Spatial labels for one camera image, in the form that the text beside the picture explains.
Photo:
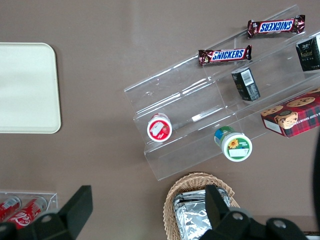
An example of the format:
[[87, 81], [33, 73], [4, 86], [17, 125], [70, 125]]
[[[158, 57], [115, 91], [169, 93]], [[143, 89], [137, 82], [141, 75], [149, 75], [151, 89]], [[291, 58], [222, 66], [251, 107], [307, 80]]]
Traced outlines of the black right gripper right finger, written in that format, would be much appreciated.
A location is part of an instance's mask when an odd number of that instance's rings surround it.
[[211, 224], [201, 240], [265, 240], [266, 226], [245, 209], [228, 207], [214, 185], [205, 187], [205, 209]]

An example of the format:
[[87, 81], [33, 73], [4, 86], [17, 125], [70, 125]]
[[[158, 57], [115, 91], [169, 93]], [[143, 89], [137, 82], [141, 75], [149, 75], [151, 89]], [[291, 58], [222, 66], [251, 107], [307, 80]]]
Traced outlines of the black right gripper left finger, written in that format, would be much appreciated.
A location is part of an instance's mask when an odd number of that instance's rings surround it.
[[42, 215], [32, 224], [32, 238], [34, 240], [75, 240], [92, 212], [92, 187], [83, 185], [59, 211]]

